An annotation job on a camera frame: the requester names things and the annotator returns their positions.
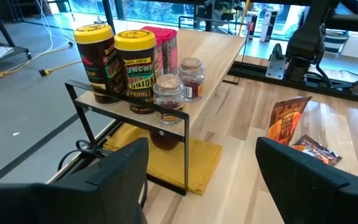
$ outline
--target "black container with yellow lid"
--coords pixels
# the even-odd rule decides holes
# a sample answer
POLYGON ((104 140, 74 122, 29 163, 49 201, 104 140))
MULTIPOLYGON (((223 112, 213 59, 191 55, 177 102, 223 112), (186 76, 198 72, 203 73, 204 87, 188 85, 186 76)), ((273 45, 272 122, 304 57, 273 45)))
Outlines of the black container with yellow lid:
MULTIPOLYGON (((113 31, 106 24, 92 24, 73 32, 87 77, 93 89, 124 94, 126 79, 122 61, 114 46, 113 31)), ((117 99, 95 93, 98 103, 116 103, 117 99)))
MULTIPOLYGON (((116 34, 114 39, 115 47, 126 68, 128 95, 153 103, 153 86, 156 81, 154 70, 155 35, 147 30, 127 30, 116 34)), ((154 112, 136 105, 130 105, 130 110, 137 114, 154 112)))

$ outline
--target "yellow napkin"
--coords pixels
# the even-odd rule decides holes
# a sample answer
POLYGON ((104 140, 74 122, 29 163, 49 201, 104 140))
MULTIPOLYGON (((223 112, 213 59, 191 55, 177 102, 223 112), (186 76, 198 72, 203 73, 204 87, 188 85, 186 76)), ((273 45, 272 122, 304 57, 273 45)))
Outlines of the yellow napkin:
MULTIPOLYGON (((148 138, 149 159, 147 173, 184 188, 184 143, 165 151, 157 148, 147 130, 124 124, 111 137, 104 148, 115 151, 140 137, 148 138)), ((189 140, 189 190, 202 195, 215 171, 222 154, 222 146, 196 139, 189 140)))

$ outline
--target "shelf board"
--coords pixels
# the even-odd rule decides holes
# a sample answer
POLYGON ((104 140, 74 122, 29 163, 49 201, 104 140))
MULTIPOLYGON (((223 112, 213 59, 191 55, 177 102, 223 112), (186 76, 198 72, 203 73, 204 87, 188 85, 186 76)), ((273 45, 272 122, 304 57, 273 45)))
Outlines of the shelf board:
MULTIPOLYGON (((184 105, 183 112, 190 116, 190 129, 199 118, 207 102, 213 97, 217 87, 227 74, 244 42, 245 38, 232 35, 185 29, 181 29, 177 32, 179 62, 186 57, 196 57, 199 58, 205 66, 204 96, 196 102, 185 103, 184 105)), ((155 114, 139 115, 131 112, 127 102, 119 102, 114 105, 99 104, 95 101, 93 93, 90 91, 85 92, 76 100, 171 133, 181 136, 184 135, 184 121, 180 121, 176 124, 162 124, 157 120, 155 114)))

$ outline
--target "gray floor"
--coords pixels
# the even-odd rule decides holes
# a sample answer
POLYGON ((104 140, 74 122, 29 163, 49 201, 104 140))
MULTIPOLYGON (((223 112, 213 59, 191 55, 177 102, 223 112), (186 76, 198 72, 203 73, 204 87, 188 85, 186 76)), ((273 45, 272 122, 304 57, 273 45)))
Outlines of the gray floor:
MULTIPOLYGON (((49 34, 42 26, 20 23, 6 27, 16 45, 28 47, 33 54, 50 47, 49 34)), ((61 36, 59 30, 53 29, 53 32, 61 36)), ((64 40, 54 39, 55 46, 62 43, 64 40)), ((258 43, 254 40, 248 43, 246 53, 268 58, 274 43, 258 43)), ((0 71, 24 60, 24 55, 11 58, 0 64, 0 71)), ((43 56, 21 71, 0 79, 0 169, 75 113, 64 82, 68 79, 86 82, 83 66, 76 64, 56 71, 49 77, 41 77, 38 70, 77 60, 80 60, 77 49, 68 49, 43 56)), ((322 67, 358 72, 358 60, 328 56, 324 58, 322 67)), ((91 112, 87 116, 94 131, 101 130, 111 120, 91 112)), ((75 141, 81 138, 86 137, 82 125, 77 121, 0 182, 45 182, 55 174, 60 158, 73 150, 75 141)))

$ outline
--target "wooden jar lid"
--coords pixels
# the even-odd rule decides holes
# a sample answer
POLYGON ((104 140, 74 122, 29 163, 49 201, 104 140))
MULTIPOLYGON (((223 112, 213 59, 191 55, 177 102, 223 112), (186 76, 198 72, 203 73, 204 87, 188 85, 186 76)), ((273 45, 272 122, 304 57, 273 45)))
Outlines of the wooden jar lid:
POLYGON ((164 91, 176 90, 180 85, 180 78, 177 75, 165 74, 156 79, 156 84, 164 91))
POLYGON ((181 60, 181 67, 184 70, 198 70, 202 66, 202 62, 198 58, 184 58, 181 60))

